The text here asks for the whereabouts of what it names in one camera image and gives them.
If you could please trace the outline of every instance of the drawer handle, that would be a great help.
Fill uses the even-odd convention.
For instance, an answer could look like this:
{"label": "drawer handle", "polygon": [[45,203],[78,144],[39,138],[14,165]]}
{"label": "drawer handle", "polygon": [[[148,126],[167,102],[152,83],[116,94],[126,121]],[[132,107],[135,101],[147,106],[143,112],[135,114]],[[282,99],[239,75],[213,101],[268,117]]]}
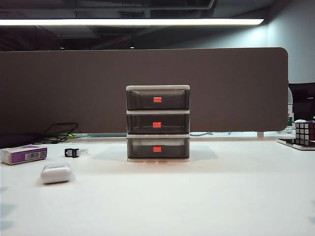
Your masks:
{"label": "drawer handle", "polygon": [[154,97],[153,102],[162,102],[162,97]]}
{"label": "drawer handle", "polygon": [[162,122],[153,122],[153,128],[161,128]]}
{"label": "drawer handle", "polygon": [[153,146],[153,152],[162,152],[162,146]]}

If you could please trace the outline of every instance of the computer monitor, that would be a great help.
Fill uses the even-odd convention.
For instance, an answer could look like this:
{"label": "computer monitor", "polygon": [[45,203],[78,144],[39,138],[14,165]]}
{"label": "computer monitor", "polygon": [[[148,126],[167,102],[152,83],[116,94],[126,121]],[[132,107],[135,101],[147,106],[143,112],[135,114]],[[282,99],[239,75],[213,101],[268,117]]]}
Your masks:
{"label": "computer monitor", "polygon": [[293,96],[294,120],[313,120],[315,116],[315,83],[289,84]]}

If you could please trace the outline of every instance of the barcode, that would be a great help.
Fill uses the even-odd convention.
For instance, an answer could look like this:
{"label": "barcode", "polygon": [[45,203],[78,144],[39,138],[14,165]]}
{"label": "barcode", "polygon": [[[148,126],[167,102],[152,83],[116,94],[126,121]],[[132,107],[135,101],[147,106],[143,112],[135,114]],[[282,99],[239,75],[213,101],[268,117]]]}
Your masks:
{"label": "barcode", "polygon": [[40,157],[45,157],[47,156],[47,152],[46,151],[41,151],[40,152]]}
{"label": "barcode", "polygon": [[40,151],[25,154],[25,160],[26,161],[27,160],[32,160],[32,159],[35,159],[35,158],[39,158],[39,157],[40,157]]}

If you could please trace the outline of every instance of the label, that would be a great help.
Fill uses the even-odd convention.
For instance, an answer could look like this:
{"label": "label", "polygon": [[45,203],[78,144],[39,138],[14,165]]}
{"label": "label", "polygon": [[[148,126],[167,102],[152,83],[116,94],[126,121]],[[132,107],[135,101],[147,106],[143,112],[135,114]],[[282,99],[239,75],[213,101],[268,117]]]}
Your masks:
{"label": "label", "polygon": [[161,128],[162,122],[153,122],[152,126],[153,126],[153,128]]}
{"label": "label", "polygon": [[40,158],[40,151],[25,154],[26,161],[36,159],[36,158]]}
{"label": "label", "polygon": [[153,146],[153,152],[162,152],[162,146]]}
{"label": "label", "polygon": [[72,150],[67,150],[67,156],[72,156]]}
{"label": "label", "polygon": [[162,102],[162,97],[154,97],[153,102]]}
{"label": "label", "polygon": [[41,151],[40,152],[40,157],[45,157],[47,156],[47,151]]}

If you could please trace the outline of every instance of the white desk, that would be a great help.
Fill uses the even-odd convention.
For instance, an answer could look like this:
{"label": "white desk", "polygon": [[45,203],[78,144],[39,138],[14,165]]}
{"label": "white desk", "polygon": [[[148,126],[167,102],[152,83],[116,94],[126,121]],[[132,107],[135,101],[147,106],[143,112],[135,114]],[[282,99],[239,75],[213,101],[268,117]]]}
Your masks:
{"label": "white desk", "polygon": [[[90,155],[63,157],[76,147]],[[209,138],[191,141],[190,156],[128,163],[124,143],[59,144],[46,160],[1,164],[1,235],[315,235],[315,151]],[[75,179],[42,185],[41,170],[57,161]]]}

